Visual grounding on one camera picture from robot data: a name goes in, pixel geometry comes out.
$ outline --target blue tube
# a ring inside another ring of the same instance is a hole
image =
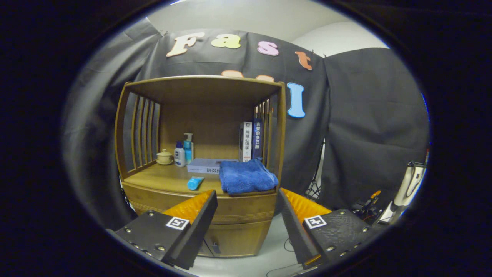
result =
[[[202,183],[203,179],[205,179],[205,177],[192,176],[191,179],[188,181],[188,188],[190,190],[197,189],[198,186]]]

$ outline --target black curtain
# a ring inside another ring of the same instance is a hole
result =
[[[400,188],[408,162],[425,161],[426,104],[409,70],[386,48],[327,57],[330,122],[320,202],[350,208],[381,190],[384,208]]]

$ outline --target letter a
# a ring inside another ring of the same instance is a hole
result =
[[[216,39],[212,40],[212,46],[236,49],[241,46],[239,44],[240,40],[241,37],[238,35],[231,35],[231,34],[218,35]]]

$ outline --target folded towel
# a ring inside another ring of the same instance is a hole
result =
[[[265,191],[278,185],[275,174],[270,173],[259,159],[244,163],[223,161],[218,175],[222,190],[228,194]]]

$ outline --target standing book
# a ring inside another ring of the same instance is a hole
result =
[[[252,125],[251,121],[245,121],[239,126],[239,161],[247,162],[251,160],[252,146]]]
[[[263,122],[261,118],[253,120],[253,145],[251,146],[251,159],[261,158],[263,152]]]

